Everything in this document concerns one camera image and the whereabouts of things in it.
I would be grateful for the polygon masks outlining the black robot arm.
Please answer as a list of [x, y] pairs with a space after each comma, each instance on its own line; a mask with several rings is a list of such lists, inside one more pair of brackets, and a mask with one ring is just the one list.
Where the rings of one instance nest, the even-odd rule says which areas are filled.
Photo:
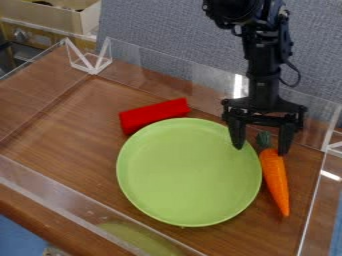
[[283, 0], [202, 0], [201, 10], [215, 25], [241, 39], [248, 62], [248, 95], [221, 101], [221, 119], [231, 142], [241, 148], [245, 126], [276, 127], [277, 154], [288, 153], [295, 133], [303, 128], [307, 107], [279, 95], [280, 66], [289, 65], [293, 42], [288, 32], [289, 12]]

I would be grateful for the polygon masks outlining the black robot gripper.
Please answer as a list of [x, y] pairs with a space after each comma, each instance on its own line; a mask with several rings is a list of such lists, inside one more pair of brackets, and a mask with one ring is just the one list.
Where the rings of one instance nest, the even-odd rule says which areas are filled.
[[248, 97], [223, 99], [221, 119], [228, 126], [233, 147], [240, 150], [245, 141], [245, 125], [279, 127], [277, 155], [288, 153], [295, 130], [303, 129], [307, 107], [276, 97], [269, 106], [255, 106]]

